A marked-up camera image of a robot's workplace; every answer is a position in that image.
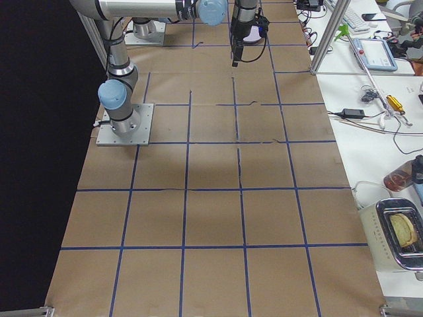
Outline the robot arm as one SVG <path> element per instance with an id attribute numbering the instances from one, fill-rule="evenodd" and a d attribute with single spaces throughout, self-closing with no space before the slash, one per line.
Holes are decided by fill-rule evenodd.
<path id="1" fill-rule="evenodd" d="M 108 21 L 114 18 L 169 18 L 182 21 L 199 18 L 204 24 L 222 23 L 228 8 L 227 1 L 72 1 L 71 5 L 83 16 Z M 257 1 L 236 1 L 230 27 L 232 66 L 244 63 L 242 58 L 245 38 L 253 26 L 266 39 L 268 19 L 262 15 Z"/>
<path id="2" fill-rule="evenodd" d="M 98 88 L 98 98 L 107 119 L 96 122 L 97 142 L 102 145 L 147 145 L 153 118 L 152 104 L 132 103 L 138 80 L 124 39 L 121 18 L 107 18 L 100 1 L 72 1 L 82 16 L 94 20 L 106 53 L 107 80 Z"/>

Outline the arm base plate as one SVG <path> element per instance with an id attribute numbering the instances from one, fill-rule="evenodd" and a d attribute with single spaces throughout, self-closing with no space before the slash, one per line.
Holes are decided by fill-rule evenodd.
<path id="1" fill-rule="evenodd" d="M 134 104 L 132 117 L 124 122 L 113 122 L 104 112 L 98 125 L 98 146 L 148 146 L 151 135 L 154 104 Z"/>
<path id="2" fill-rule="evenodd" d="M 151 20 L 146 24 L 130 22 L 125 32 L 127 46 L 162 46 L 166 24 Z"/>

